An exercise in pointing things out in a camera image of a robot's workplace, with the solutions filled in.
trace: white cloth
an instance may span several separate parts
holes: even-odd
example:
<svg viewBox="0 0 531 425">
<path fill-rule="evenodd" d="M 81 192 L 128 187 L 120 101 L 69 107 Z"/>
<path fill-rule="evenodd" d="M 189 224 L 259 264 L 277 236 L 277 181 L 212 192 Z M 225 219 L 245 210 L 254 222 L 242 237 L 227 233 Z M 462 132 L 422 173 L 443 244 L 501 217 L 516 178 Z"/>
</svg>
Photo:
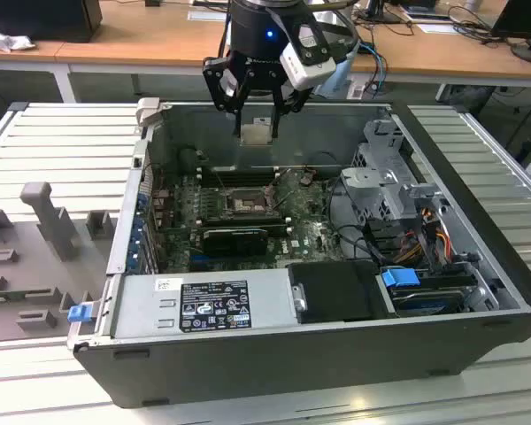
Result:
<svg viewBox="0 0 531 425">
<path fill-rule="evenodd" d="M 0 34 L 0 50 L 10 53 L 12 50 L 33 49 L 35 44 L 32 44 L 29 37 L 24 35 L 11 36 Z"/>
</svg>

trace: robotic arm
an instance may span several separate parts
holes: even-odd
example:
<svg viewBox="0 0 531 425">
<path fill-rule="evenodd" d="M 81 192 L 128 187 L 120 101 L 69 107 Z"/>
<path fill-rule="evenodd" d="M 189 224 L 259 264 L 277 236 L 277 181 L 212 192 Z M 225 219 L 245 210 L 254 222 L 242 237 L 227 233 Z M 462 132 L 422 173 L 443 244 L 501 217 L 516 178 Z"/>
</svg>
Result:
<svg viewBox="0 0 531 425">
<path fill-rule="evenodd" d="M 235 115 L 236 136 L 241 134 L 242 108 L 249 95 L 272 94 L 270 132 L 275 138 L 281 116 L 299 112 L 313 88 L 332 75 L 350 46 L 342 38 L 329 43 L 324 33 L 336 27 L 338 34 L 342 27 L 317 22 L 313 12 L 353 3 L 308 6 L 303 0 L 231 0 L 230 51 L 225 58 L 206 58 L 203 75 L 217 109 Z M 225 89 L 224 80 L 230 89 Z M 281 86 L 288 80 L 293 91 L 284 97 Z"/>
</svg>

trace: blue drive latch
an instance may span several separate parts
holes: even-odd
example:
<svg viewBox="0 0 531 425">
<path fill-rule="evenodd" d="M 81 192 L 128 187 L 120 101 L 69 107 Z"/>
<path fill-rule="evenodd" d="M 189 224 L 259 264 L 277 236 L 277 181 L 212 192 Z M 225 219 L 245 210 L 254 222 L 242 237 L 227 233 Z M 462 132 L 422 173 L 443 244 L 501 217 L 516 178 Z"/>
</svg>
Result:
<svg viewBox="0 0 531 425">
<path fill-rule="evenodd" d="M 414 268 L 389 268 L 381 274 L 386 288 L 390 286 L 420 286 L 421 282 Z"/>
<path fill-rule="evenodd" d="M 88 322 L 93 321 L 93 305 L 90 304 L 78 304 L 73 305 L 69 309 L 69 314 L 67 314 L 67 320 L 69 323 L 74 323 L 76 321 Z"/>
</svg>

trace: barcode label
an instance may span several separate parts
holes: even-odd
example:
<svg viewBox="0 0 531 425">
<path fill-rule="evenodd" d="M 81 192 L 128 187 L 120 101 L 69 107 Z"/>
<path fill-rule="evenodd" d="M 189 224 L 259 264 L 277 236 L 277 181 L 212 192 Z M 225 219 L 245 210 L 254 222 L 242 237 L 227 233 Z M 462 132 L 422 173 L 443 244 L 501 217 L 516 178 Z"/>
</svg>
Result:
<svg viewBox="0 0 531 425">
<path fill-rule="evenodd" d="M 156 279 L 156 290 L 180 290 L 183 284 L 181 277 L 170 277 L 166 279 Z"/>
</svg>

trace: warning label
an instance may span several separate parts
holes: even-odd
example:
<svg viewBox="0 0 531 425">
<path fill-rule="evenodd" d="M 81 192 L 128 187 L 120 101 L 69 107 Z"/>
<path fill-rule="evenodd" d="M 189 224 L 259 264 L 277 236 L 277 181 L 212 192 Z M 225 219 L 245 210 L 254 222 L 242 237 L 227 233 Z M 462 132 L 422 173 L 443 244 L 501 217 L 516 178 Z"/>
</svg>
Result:
<svg viewBox="0 0 531 425">
<path fill-rule="evenodd" d="M 251 328 L 250 294 L 246 281 L 181 285 L 183 332 Z"/>
</svg>

